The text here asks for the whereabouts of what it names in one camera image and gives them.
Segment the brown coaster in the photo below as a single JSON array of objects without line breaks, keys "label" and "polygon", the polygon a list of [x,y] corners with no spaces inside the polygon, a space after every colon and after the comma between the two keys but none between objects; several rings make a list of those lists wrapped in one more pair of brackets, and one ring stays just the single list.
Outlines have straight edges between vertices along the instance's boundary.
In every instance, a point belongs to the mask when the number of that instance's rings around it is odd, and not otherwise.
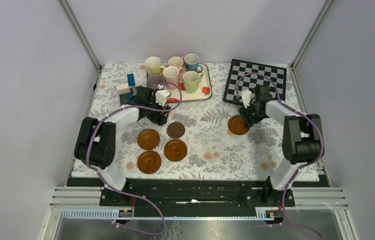
[{"label": "brown coaster", "polygon": [[143,150],[152,150],[160,143],[159,133],[151,128],[145,129],[137,136],[137,144]]},{"label": "brown coaster", "polygon": [[172,162],[179,162],[187,155],[187,145],[180,139],[170,140],[164,146],[165,157]]},{"label": "brown coaster", "polygon": [[144,174],[153,174],[157,172],[162,164],[161,156],[152,150],[143,152],[137,159],[137,166]]},{"label": "brown coaster", "polygon": [[245,135],[249,132],[250,127],[241,115],[232,116],[227,122],[228,130],[238,136]]}]

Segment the dark walnut coaster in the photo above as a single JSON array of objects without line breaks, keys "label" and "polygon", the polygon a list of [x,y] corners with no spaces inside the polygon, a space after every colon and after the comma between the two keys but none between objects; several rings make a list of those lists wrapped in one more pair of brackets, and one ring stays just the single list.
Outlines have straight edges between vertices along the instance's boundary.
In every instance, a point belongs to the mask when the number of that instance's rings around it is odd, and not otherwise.
[{"label": "dark walnut coaster", "polygon": [[169,137],[173,139],[179,139],[185,134],[186,129],[182,123],[173,122],[168,125],[166,132]]}]

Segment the black white chessboard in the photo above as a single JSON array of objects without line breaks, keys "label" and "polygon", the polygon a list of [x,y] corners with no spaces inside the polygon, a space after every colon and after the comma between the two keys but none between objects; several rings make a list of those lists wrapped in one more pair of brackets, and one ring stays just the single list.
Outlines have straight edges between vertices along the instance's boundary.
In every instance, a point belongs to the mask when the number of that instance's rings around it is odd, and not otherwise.
[{"label": "black white chessboard", "polygon": [[272,97],[279,93],[281,100],[286,98],[287,73],[285,67],[254,63],[245,60],[231,61],[222,100],[226,103],[242,105],[241,92],[255,91],[258,86],[269,86]]}]

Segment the green mug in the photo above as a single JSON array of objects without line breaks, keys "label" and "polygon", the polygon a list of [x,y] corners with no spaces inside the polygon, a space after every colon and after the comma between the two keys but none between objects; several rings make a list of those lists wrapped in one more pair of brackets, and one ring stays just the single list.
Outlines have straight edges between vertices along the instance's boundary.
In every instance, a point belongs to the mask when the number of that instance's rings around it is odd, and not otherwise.
[{"label": "green mug", "polygon": [[187,71],[183,74],[184,89],[188,94],[194,94],[203,78],[202,72],[198,73],[195,71]]}]

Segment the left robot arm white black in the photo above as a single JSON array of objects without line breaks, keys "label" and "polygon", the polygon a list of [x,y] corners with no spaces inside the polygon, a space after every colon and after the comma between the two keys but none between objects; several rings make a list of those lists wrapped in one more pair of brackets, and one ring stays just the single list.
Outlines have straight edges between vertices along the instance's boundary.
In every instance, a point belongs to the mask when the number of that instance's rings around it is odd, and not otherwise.
[{"label": "left robot arm white black", "polygon": [[139,86],[136,94],[117,110],[108,113],[102,119],[87,116],[81,122],[74,156],[93,170],[107,189],[113,190],[111,199],[120,206],[130,201],[131,193],[124,188],[126,177],[113,163],[116,134],[146,117],[151,117],[158,125],[162,125],[167,119],[168,112],[172,110],[166,105],[171,95],[172,93],[162,86],[157,91]]}]

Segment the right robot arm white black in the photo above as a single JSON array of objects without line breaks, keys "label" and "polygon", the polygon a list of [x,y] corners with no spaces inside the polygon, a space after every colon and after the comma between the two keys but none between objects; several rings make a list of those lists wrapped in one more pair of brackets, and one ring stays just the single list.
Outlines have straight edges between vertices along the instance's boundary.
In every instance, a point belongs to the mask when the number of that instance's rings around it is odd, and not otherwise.
[{"label": "right robot arm white black", "polygon": [[283,126],[282,153],[284,159],[268,178],[262,192],[265,204],[275,206],[282,200],[299,170],[318,161],[324,153],[321,118],[305,114],[284,101],[273,97],[268,86],[258,86],[254,91],[240,94],[243,106],[238,110],[249,127],[271,118]]}]

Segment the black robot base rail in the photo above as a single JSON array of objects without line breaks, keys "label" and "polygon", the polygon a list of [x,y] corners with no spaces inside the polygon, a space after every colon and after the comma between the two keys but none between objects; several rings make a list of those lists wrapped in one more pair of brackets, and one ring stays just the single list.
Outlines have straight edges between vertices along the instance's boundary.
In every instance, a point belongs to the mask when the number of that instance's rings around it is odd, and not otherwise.
[{"label": "black robot base rail", "polygon": [[133,208],[135,217],[251,217],[255,207],[279,208],[281,193],[270,193],[269,180],[128,179],[123,191],[104,188],[97,178],[70,179],[71,187],[99,187],[99,206]]}]

